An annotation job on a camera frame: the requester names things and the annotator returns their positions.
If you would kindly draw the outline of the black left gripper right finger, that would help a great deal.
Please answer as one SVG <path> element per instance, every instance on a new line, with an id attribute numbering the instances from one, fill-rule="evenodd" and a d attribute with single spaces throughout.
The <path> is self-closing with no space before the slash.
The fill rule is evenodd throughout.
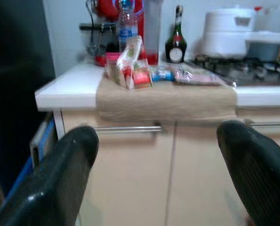
<path id="1" fill-rule="evenodd" d="M 240 121 L 216 131 L 234 187 L 256 226 L 280 226 L 280 146 Z"/>

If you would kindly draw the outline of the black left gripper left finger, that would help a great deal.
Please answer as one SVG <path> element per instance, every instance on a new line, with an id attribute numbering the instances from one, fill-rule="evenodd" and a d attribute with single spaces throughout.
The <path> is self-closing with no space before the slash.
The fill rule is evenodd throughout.
<path id="1" fill-rule="evenodd" d="M 98 147 L 93 127 L 66 133 L 0 210 L 0 226 L 75 225 Z"/>

